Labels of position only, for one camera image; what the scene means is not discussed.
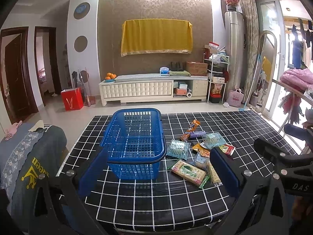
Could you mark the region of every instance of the storage rack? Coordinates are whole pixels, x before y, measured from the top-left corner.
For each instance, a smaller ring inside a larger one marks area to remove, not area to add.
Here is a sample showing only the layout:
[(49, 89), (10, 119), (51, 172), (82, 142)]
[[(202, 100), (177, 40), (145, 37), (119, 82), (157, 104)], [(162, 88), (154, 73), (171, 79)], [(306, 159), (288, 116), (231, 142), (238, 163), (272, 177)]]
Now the storage rack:
[[(219, 55), (219, 54), (212, 54), (212, 60), (213, 61), (214, 61), (214, 57), (216, 57), (216, 56), (221, 56), (225, 61), (227, 61), (227, 62), (219, 62), (219, 63), (216, 63), (216, 64), (220, 64), (220, 63), (227, 64), (227, 72), (228, 72), (228, 70), (229, 70), (229, 56)], [(208, 94), (208, 101), (207, 101), (207, 103), (209, 103), (211, 84), (214, 83), (214, 82), (212, 82), (213, 73), (219, 73), (219, 74), (223, 75), (223, 72), (214, 71), (213, 67), (220, 67), (220, 66), (213, 65), (212, 61), (210, 61), (209, 59), (205, 59), (204, 58), (204, 54), (203, 54), (203, 62), (208, 63), (209, 66), (210, 66), (210, 63), (211, 63), (211, 69), (208, 69), (208, 72), (211, 73), (211, 76), (209, 77), (209, 94)], [(216, 84), (224, 85), (224, 91), (223, 91), (223, 97), (222, 97), (222, 103), (223, 103), (227, 82), (225, 82), (225, 83), (216, 83)]]

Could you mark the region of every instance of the pink bag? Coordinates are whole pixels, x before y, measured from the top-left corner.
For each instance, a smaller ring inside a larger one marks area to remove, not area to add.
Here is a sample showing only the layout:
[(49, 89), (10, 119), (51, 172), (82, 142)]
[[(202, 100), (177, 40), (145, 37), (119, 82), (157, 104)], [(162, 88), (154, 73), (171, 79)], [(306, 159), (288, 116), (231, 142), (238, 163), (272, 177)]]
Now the pink bag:
[(240, 107), (244, 94), (241, 93), (241, 90), (231, 90), (228, 94), (226, 102), (233, 107)]

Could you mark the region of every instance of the red shopping bag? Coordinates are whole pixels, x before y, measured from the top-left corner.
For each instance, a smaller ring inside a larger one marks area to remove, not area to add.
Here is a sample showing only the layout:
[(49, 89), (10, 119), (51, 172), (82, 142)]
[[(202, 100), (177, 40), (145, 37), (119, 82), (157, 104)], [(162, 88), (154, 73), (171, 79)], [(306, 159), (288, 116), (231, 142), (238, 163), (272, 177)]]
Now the red shopping bag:
[(80, 110), (83, 106), (80, 88), (65, 89), (61, 92), (65, 110)]

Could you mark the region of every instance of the yellow cloth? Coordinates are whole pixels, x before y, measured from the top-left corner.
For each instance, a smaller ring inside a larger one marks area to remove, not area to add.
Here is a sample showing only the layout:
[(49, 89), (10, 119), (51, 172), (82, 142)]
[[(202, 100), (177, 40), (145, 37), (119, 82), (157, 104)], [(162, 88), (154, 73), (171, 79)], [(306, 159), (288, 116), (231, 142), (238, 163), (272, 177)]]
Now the yellow cloth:
[(121, 56), (191, 53), (192, 24), (176, 19), (136, 19), (123, 24)]
[(270, 82), (271, 72), (272, 72), (272, 64), (271, 62), (264, 56), (262, 62), (262, 69), (266, 74), (266, 81)]

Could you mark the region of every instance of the round wall decoration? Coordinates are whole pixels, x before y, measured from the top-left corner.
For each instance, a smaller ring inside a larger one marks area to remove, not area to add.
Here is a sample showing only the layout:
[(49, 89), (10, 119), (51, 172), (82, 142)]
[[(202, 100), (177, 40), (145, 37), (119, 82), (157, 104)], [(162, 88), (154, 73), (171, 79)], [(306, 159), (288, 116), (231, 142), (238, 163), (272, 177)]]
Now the round wall decoration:
[(83, 2), (78, 5), (74, 11), (74, 18), (75, 19), (82, 19), (85, 17), (90, 10), (90, 4), (88, 2)]
[(77, 52), (83, 52), (85, 48), (87, 47), (88, 40), (85, 36), (79, 36), (76, 38), (74, 42), (74, 49)]

